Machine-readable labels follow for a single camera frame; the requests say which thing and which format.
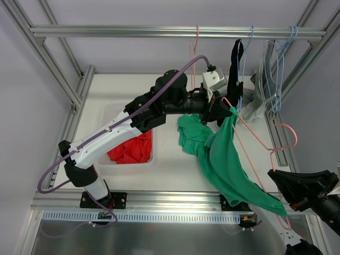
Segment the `black tank top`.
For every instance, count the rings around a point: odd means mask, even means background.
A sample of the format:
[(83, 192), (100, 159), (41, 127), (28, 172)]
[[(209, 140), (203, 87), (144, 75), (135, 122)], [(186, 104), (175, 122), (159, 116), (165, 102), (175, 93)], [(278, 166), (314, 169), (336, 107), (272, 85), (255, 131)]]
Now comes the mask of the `black tank top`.
[(229, 68), (229, 80), (227, 84), (227, 94), (226, 99), (231, 103), (233, 107), (237, 107), (239, 96), (243, 94), (243, 85), (240, 83), (238, 84), (237, 81), (237, 64), (240, 63), (241, 57), (244, 52), (244, 47), (241, 42), (241, 39), (235, 41), (235, 44), (232, 49), (231, 53), (231, 66)]

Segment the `green tank top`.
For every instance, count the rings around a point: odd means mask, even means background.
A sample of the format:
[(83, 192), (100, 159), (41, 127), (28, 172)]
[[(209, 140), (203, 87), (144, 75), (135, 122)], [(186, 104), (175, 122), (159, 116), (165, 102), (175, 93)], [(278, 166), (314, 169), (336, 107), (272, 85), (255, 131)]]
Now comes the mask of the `green tank top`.
[(197, 114), (182, 115), (177, 121), (179, 145), (198, 158), (205, 178), (232, 207), (245, 202), (286, 217), (283, 203), (252, 182), (244, 171), (233, 142), (237, 110), (232, 107), (231, 113), (217, 132), (203, 125)]

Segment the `red tank top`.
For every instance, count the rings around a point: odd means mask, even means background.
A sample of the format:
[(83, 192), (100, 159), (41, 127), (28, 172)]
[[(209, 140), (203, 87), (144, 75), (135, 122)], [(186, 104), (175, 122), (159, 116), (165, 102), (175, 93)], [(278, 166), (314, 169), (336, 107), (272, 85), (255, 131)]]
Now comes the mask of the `red tank top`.
[(144, 164), (151, 159), (152, 131), (129, 139), (110, 150), (107, 155), (116, 164)]

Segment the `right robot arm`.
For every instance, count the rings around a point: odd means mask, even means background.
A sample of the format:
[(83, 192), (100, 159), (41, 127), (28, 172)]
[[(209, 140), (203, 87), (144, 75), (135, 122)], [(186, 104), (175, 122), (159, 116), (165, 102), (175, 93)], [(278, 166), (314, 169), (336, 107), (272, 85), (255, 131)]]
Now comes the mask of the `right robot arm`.
[[(311, 209), (336, 234), (339, 234), (339, 178), (335, 173), (324, 170), (316, 173), (290, 173), (269, 170), (283, 198), (294, 211)], [(322, 254), (294, 230), (285, 229), (278, 216), (255, 206), (256, 198), (250, 192), (238, 196), (237, 205), (245, 211), (252, 209), (282, 242), (283, 254)]]

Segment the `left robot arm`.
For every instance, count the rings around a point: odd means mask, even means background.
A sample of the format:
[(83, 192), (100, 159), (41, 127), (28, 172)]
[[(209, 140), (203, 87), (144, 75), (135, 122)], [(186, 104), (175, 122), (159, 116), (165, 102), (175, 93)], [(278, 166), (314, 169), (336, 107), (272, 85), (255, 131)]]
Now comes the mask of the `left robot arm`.
[(165, 124), (169, 114), (198, 114), (201, 122), (221, 122), (231, 115), (221, 103), (218, 89), (227, 85), (221, 69), (209, 68), (202, 75), (200, 87), (187, 91), (188, 78), (178, 70), (169, 70), (156, 79), (145, 94), (127, 104), (110, 123), (78, 142), (58, 144), (70, 182), (84, 188), (95, 207), (112, 204), (105, 180), (96, 172), (94, 162), (120, 144)]

